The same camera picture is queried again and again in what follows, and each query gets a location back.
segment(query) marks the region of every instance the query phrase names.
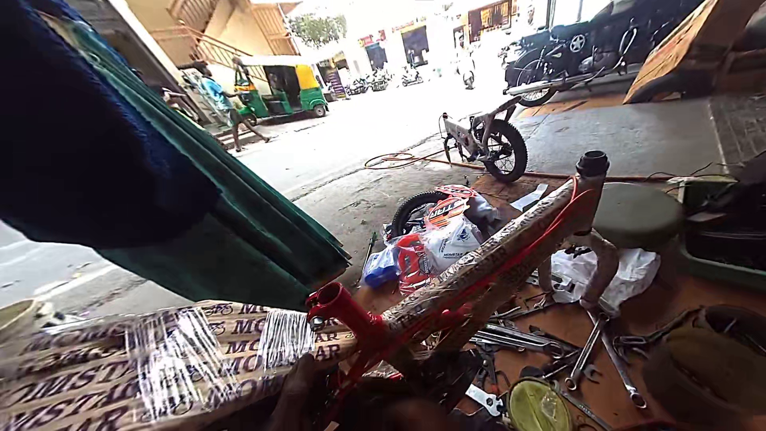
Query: cardboard wrapping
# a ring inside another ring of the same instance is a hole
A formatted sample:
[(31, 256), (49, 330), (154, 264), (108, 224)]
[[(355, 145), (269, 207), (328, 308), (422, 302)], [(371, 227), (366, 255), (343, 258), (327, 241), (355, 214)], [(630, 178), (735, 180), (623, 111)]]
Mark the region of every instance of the cardboard wrapping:
[[(0, 429), (199, 429), (280, 390), (290, 365), (265, 370), (258, 350), (269, 311), (201, 301), (11, 339), (0, 344)], [(355, 346), (334, 320), (313, 337), (320, 366)]]

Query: bicycle frame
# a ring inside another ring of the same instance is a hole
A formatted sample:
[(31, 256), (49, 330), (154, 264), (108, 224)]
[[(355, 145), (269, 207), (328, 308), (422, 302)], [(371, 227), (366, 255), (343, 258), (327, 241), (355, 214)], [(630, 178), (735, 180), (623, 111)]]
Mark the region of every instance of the bicycle frame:
[(413, 352), (434, 333), (442, 333), (434, 351), (461, 349), (535, 268), (540, 267), (541, 274), (550, 272), (550, 256), (564, 240), (587, 245), (597, 255), (596, 273), (581, 299), (585, 307), (596, 308), (618, 263), (615, 247), (591, 228), (608, 165), (602, 152), (586, 153), (577, 176), (383, 314), (362, 310), (338, 283), (312, 294), (307, 301), (309, 321), (337, 318), (358, 340), (356, 358), (341, 379), (336, 399), (381, 360), (405, 377), (416, 375)]
[[(444, 120), (444, 128), (447, 132), (447, 136), (444, 137), (444, 152), (447, 155), (447, 161), (449, 161), (450, 164), (452, 163), (452, 159), (450, 158), (450, 149), (447, 145), (450, 139), (455, 139), (457, 142), (457, 149), (460, 152), (461, 157), (465, 157), (463, 154), (463, 148), (466, 149), (469, 154), (469, 157), (467, 158), (469, 161), (475, 160), (477, 156), (488, 155), (489, 136), (492, 134), (492, 120), (495, 119), (497, 114), (505, 111), (505, 121), (507, 122), (511, 115), (513, 115), (513, 111), (516, 110), (516, 104), (521, 99), (521, 96), (514, 97), (513, 99), (508, 100), (491, 112), (473, 117), (468, 129), (459, 125), (457, 122), (452, 121), (449, 116), (447, 116), (446, 112), (441, 114), (441, 118)], [(473, 133), (473, 131), (476, 130), (476, 127), (478, 127), (480, 124), (484, 126), (484, 134), (482, 135), (481, 142), (476, 140)]]

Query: green cloth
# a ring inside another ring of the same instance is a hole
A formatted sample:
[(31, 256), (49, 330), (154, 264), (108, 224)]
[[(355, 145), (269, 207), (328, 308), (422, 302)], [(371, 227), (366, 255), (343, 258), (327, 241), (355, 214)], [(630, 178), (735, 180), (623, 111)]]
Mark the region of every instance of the green cloth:
[(290, 309), (303, 309), (314, 288), (345, 270), (350, 256), (316, 220), (168, 107), (95, 32), (75, 23), (66, 29), (96, 71), (222, 191), (214, 209), (181, 237), (97, 252), (193, 301)]

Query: green stool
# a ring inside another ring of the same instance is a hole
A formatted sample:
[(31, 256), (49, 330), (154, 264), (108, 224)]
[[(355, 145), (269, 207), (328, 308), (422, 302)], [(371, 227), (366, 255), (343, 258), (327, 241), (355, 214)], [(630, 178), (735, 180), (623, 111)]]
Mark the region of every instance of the green stool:
[(593, 227), (617, 248), (657, 249), (683, 224), (681, 204), (662, 190), (629, 183), (606, 183)]

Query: auto rickshaw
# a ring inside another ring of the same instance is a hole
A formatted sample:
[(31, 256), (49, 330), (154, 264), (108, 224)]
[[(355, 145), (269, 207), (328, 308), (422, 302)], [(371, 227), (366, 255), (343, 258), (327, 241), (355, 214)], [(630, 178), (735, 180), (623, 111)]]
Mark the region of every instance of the auto rickshaw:
[(327, 113), (327, 100), (306, 59), (299, 55), (261, 55), (234, 59), (234, 89), (245, 118), (311, 112)]

